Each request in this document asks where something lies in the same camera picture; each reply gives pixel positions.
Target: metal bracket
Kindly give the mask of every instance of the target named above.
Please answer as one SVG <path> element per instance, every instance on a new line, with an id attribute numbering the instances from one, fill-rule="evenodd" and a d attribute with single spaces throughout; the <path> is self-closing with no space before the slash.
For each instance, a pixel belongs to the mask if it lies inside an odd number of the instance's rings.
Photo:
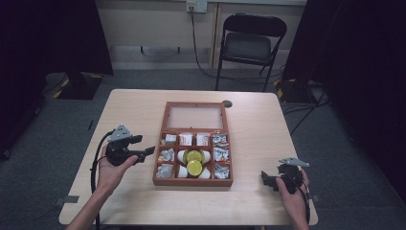
<path id="1" fill-rule="evenodd" d="M 131 136 L 132 133 L 123 124 L 120 124 L 108 138 L 108 142 L 119 141 Z"/>

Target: wrist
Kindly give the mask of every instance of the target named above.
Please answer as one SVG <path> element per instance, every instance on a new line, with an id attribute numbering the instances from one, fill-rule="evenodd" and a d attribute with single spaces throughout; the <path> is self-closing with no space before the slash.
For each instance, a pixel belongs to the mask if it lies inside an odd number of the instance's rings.
<path id="1" fill-rule="evenodd" d="M 101 198 L 109 198 L 112 194 L 113 194 L 112 191 L 103 186 L 98 186 L 95 192 L 93 193 L 93 195 L 99 196 Z"/>

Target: black chair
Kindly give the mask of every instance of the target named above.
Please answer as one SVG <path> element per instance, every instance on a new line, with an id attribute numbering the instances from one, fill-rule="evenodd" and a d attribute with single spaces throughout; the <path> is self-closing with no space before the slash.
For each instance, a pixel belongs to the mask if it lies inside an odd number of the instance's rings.
<path id="1" fill-rule="evenodd" d="M 269 82 L 279 45 L 286 34 L 286 24 L 274 16 L 236 13 L 226 18 L 221 37 L 215 90 L 218 89 L 223 60 L 261 65 L 259 74 L 269 66 L 262 91 Z M 272 49 L 270 37 L 278 41 Z"/>

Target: wooden box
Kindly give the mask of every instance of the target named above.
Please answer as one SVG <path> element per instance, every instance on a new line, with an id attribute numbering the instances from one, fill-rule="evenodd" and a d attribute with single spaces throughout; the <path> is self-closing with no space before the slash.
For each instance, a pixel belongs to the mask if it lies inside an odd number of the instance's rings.
<path id="1" fill-rule="evenodd" d="M 152 180 L 158 186 L 232 186 L 223 103 L 167 102 Z"/>

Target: wooden table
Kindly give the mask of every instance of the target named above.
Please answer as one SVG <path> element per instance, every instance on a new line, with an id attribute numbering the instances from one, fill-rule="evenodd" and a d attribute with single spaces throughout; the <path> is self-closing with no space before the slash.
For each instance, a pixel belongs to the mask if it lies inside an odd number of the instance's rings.
<path id="1" fill-rule="evenodd" d="M 166 102 L 229 100 L 226 109 L 233 145 L 234 183 L 231 188 L 154 186 L 154 157 L 131 167 L 101 209 L 102 224 L 140 225 L 285 225 L 290 220 L 279 193 L 262 185 L 260 171 L 277 175 L 278 160 L 297 157 L 277 97 L 270 93 L 136 90 L 111 92 L 80 165 L 59 221 L 69 224 L 91 195 L 90 171 L 103 135 L 124 124 L 144 136 L 131 150 L 158 144 Z M 310 224 L 318 221 L 310 200 Z"/>

